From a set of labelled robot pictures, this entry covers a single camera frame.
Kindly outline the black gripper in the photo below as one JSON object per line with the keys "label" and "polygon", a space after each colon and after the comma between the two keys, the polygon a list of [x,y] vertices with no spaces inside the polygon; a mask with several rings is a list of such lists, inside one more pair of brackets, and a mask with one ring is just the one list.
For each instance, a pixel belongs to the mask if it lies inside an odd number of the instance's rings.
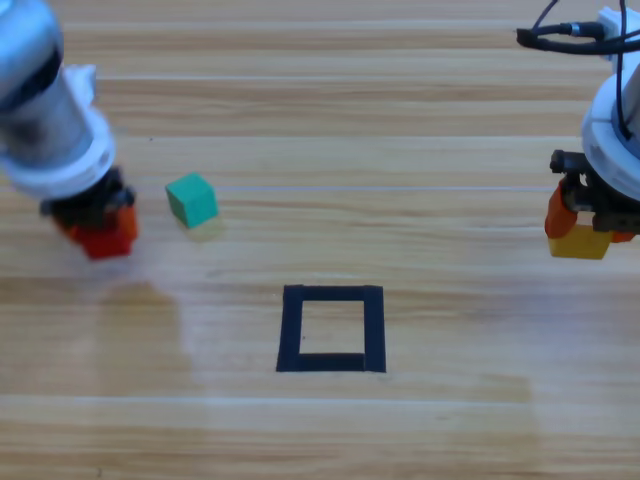
{"label": "black gripper", "polygon": [[610,187],[584,153],[555,150],[549,167],[563,177],[548,201],[544,222],[548,239],[565,237],[577,224],[579,212],[593,213],[592,229],[611,233],[611,243],[627,243],[639,235],[639,201]]}
{"label": "black gripper", "polygon": [[63,237],[80,248],[80,229],[111,227],[115,217],[126,238],[135,241],[138,223],[134,203],[134,190],[125,184],[121,169],[112,167],[89,189],[68,198],[43,200],[39,209],[43,217],[53,221]]}

